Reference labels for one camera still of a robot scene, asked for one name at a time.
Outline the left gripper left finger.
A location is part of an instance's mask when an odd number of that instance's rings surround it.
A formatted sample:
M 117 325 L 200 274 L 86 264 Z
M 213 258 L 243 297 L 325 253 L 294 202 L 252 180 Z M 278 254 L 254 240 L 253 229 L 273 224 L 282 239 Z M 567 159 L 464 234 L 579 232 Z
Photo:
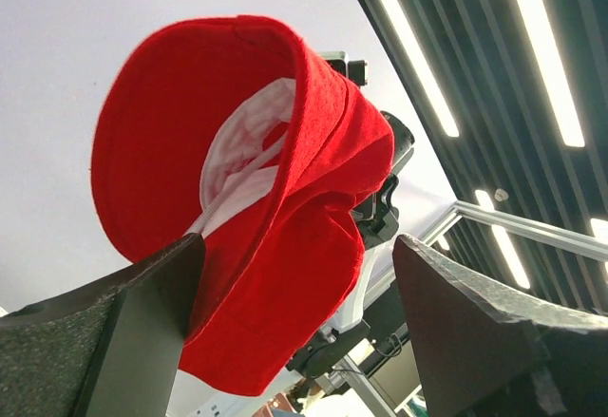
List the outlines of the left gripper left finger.
M 205 259 L 190 234 L 1 318 L 4 416 L 163 416 Z

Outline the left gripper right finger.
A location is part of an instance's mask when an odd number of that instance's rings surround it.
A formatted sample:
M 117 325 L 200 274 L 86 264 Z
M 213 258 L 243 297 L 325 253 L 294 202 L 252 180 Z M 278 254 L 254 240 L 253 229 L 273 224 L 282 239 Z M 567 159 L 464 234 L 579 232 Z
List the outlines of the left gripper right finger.
M 392 257 L 429 415 L 606 415 L 606 317 L 508 287 L 408 235 Z

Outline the red hat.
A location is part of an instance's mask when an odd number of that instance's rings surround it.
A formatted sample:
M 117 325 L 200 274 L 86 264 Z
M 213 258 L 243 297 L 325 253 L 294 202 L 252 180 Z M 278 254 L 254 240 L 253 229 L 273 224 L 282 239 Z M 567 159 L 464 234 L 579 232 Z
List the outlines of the red hat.
M 194 19 L 125 62 L 99 116 L 91 190 L 130 261 L 203 238 L 180 368 L 258 396 L 354 289 L 365 249 L 352 210 L 393 154 L 384 116 L 286 24 Z

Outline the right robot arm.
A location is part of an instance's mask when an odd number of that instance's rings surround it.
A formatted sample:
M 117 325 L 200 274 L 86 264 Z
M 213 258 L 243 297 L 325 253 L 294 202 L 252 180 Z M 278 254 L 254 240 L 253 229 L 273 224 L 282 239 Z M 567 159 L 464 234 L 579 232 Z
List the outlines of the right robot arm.
M 370 332 L 363 320 L 364 302 L 377 257 L 399 229 L 399 209 L 392 203 L 398 173 L 414 152 L 415 139 L 409 128 L 388 111 L 382 113 L 394 135 L 392 168 L 381 188 L 356 206 L 351 215 L 363 240 L 364 260 L 355 287 L 332 317 L 287 363 L 286 369 L 306 379 L 332 370 Z

